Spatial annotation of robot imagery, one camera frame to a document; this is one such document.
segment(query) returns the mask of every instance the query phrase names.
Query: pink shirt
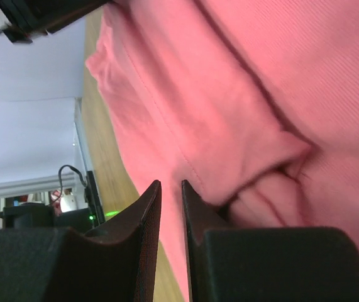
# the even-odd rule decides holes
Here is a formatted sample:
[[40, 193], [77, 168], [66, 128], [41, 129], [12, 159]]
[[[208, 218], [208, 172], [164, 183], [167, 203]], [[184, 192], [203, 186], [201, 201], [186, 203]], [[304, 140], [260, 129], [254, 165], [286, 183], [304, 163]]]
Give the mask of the pink shirt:
[[327, 225], [359, 248], [359, 0], [129, 0], [88, 68], [187, 297], [180, 181], [240, 226]]

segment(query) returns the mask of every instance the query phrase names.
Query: black electronic device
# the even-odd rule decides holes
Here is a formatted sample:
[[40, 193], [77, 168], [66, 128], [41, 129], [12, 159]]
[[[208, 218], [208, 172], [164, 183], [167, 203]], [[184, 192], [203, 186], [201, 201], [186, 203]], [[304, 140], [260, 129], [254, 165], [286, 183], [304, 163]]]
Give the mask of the black electronic device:
[[107, 0], [0, 0], [0, 34], [13, 43], [31, 43], [55, 33], [106, 4]]
[[359, 301], [359, 252], [335, 228], [232, 227], [182, 183], [190, 300]]
[[[0, 230], [0, 301], [153, 300], [159, 181], [84, 235], [72, 228], [40, 227], [52, 224], [40, 210], [44, 207], [35, 207], [34, 214], [34, 207], [22, 214], [23, 208], [6, 213], [7, 227]], [[41, 222], [27, 227], [30, 220]]]
[[53, 207], [41, 203], [6, 207], [0, 212], [0, 218], [3, 228], [71, 227], [79, 233], [93, 229], [96, 221], [89, 208], [55, 215]]

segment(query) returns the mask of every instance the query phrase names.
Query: wooden surface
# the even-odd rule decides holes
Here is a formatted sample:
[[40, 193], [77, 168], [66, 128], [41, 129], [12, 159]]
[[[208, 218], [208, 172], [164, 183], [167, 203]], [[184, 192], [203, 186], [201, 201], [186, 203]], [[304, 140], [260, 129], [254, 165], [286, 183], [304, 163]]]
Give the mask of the wooden surface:
[[[100, 20], [101, 10], [87, 16], [86, 57], [96, 49]], [[104, 211], [122, 210], [137, 199], [138, 193], [122, 164], [108, 110], [98, 93], [97, 83], [87, 69], [84, 71], [82, 116]], [[154, 301], [183, 301], [161, 245], [158, 247]]]

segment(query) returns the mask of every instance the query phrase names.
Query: black cord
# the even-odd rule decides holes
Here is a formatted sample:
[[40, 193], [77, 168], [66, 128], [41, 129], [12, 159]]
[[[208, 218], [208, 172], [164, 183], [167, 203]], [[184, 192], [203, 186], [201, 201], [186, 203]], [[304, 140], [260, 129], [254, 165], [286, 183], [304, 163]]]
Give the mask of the black cord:
[[72, 165], [63, 165], [63, 166], [61, 166], [59, 168], [59, 171], [58, 171], [58, 178], [59, 178], [59, 184], [60, 184], [60, 194], [59, 194], [57, 199], [50, 201], [50, 203], [49, 203], [50, 206], [53, 205], [54, 203], [56, 203], [60, 198], [62, 198], [63, 191], [64, 191], [64, 185], [62, 183], [62, 171], [63, 171], [64, 168], [69, 168], [70, 170], [75, 172], [79, 176], [81, 184], [84, 187], [87, 187], [87, 183], [84, 181], [83, 174], [81, 174], [81, 172], [77, 168], [73, 167]]

